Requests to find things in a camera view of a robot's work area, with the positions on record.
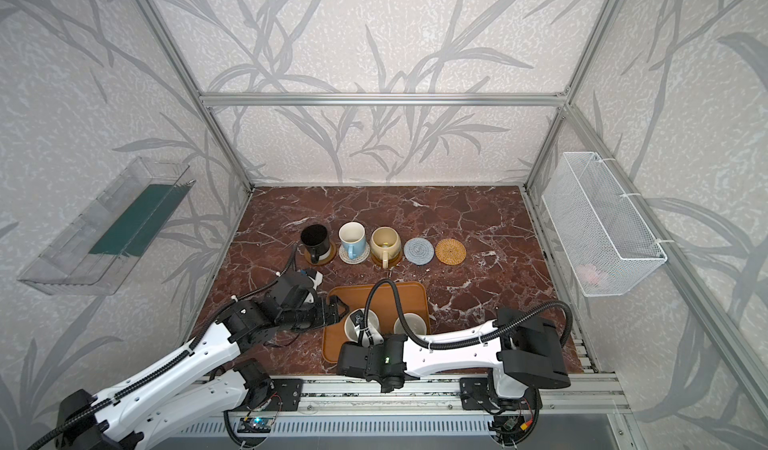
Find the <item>wall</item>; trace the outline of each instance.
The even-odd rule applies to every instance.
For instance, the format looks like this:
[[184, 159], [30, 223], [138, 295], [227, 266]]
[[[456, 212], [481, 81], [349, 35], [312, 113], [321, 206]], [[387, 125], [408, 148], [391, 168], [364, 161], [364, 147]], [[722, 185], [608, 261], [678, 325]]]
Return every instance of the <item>wall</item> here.
[[[764, 362], [767, 9], [627, 0], [576, 98]], [[557, 155], [584, 149], [568, 127], [558, 143], [537, 200]], [[768, 448], [768, 429], [663, 270], [625, 296], [585, 300], [556, 257], [600, 369], [619, 374], [651, 448]]]
[[[0, 0], [0, 448], [50, 429], [59, 400], [173, 349], [244, 204], [129, 0]], [[18, 274], [136, 156], [197, 179], [112, 296], [47, 296]]]
[[[559, 92], [603, 0], [155, 1], [207, 92]], [[524, 181], [553, 114], [217, 110], [254, 181], [282, 184]]]
[[[553, 116], [550, 107], [230, 107], [218, 113], [251, 180], [261, 184], [521, 184]], [[434, 126], [411, 132], [409, 118]]]

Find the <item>cup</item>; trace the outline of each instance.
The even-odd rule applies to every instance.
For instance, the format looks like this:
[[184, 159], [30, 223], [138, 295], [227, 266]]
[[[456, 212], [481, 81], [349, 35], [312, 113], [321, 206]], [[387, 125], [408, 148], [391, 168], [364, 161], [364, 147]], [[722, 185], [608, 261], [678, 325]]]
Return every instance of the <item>cup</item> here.
[[339, 230], [339, 238], [350, 260], [354, 260], [366, 251], [366, 229], [357, 222], [343, 224]]
[[[427, 324], [424, 323], [424, 319], [418, 316], [415, 313], [406, 313], [403, 315], [406, 318], [406, 323], [408, 323], [408, 328], [413, 330], [413, 332], [417, 335], [426, 335], [427, 334]], [[393, 333], [405, 333], [406, 330], [402, 328], [402, 324], [400, 323], [400, 317], [395, 320], [395, 327], [392, 330]]]
[[371, 252], [382, 262], [383, 268], [389, 266], [390, 260], [397, 258], [401, 247], [400, 235], [389, 226], [380, 226], [371, 234]]
[[309, 225], [302, 230], [301, 243], [310, 254], [312, 264], [316, 264], [331, 255], [330, 232], [324, 225]]
[[[349, 316], [344, 320], [344, 335], [346, 335], [346, 338], [351, 342], [357, 342], [364, 310], [365, 309], [357, 309], [354, 312], [350, 312]], [[384, 337], [382, 337], [380, 332], [379, 317], [376, 316], [373, 310], [368, 310], [368, 327], [371, 330], [374, 344], [384, 342]], [[369, 344], [370, 340], [363, 337], [362, 346], [368, 346]]]

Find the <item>wire basket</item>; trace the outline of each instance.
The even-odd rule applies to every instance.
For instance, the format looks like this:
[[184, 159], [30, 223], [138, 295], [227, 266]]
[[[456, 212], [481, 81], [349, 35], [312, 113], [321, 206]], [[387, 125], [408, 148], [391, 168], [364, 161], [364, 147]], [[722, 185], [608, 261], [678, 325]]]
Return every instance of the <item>wire basket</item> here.
[[595, 152], [565, 152], [542, 195], [585, 296], [623, 295], [667, 261]]

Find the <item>marble surface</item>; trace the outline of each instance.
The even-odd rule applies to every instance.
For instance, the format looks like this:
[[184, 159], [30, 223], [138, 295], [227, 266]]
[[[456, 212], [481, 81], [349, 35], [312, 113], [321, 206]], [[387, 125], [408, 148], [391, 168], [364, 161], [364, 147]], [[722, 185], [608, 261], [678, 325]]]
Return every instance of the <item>marble surface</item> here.
[[[403, 242], [414, 236], [437, 244], [444, 238], [464, 243], [467, 258], [457, 266], [436, 258], [424, 266], [403, 259], [390, 270], [367, 261], [349, 265], [339, 257], [319, 268], [321, 293], [336, 286], [375, 283], [385, 276], [417, 281], [427, 288], [433, 333], [451, 332], [494, 319], [497, 306], [528, 310], [556, 298], [542, 251], [517, 186], [367, 186], [257, 188], [205, 306], [202, 322], [230, 295], [243, 295], [274, 277], [291, 244], [307, 225], [331, 228], [338, 241], [341, 225], [358, 221], [366, 237], [379, 226], [396, 229]], [[306, 262], [297, 255], [299, 268]], [[558, 323], [562, 313], [544, 316]], [[277, 343], [292, 334], [278, 335]], [[287, 348], [256, 347], [256, 358], [272, 375], [334, 373], [322, 359], [322, 330], [302, 335]], [[581, 372], [572, 341], [566, 347], [570, 372]]]

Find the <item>wooden tray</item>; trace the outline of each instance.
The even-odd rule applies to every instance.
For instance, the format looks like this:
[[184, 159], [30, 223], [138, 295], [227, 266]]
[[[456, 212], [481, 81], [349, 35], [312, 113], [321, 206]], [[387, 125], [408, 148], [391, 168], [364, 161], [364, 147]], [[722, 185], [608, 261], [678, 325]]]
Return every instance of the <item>wooden tray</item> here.
[[[350, 306], [350, 312], [353, 312], [366, 306], [371, 288], [373, 285], [338, 286], [328, 296], [338, 296]], [[427, 306], [427, 291], [424, 289], [424, 285], [419, 282], [398, 282], [397, 291], [400, 295], [402, 312], [415, 313], [420, 316], [427, 324], [427, 333], [429, 334], [429, 307]], [[398, 315], [397, 308], [395, 308], [395, 296], [389, 285], [382, 285], [376, 291], [373, 301], [371, 301], [371, 310], [379, 317], [382, 334], [392, 333]], [[344, 333], [346, 319], [347, 317], [344, 317], [339, 323], [327, 326], [322, 330], [322, 358], [328, 363], [339, 361], [341, 345], [348, 341]]]

